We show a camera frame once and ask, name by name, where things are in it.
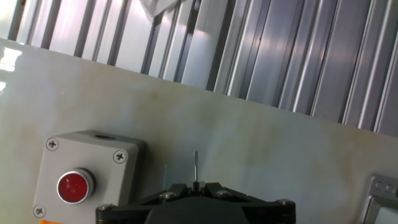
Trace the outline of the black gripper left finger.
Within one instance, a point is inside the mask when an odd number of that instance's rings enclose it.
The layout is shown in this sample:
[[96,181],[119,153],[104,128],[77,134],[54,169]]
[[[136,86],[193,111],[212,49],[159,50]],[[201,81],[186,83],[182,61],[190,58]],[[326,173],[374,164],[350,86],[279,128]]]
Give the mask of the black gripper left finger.
[[144,223],[149,212],[156,206],[192,196],[192,193],[192,188],[187,184],[173,184],[168,190],[127,205],[103,204],[96,208],[95,223]]

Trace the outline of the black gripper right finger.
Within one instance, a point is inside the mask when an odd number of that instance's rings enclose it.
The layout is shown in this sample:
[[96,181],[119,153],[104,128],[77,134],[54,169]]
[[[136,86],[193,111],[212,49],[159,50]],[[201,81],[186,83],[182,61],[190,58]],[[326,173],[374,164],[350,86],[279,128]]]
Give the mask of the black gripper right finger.
[[200,195],[237,205],[249,223],[295,223],[295,203],[286,198],[267,202],[223,187],[218,182],[200,187]]

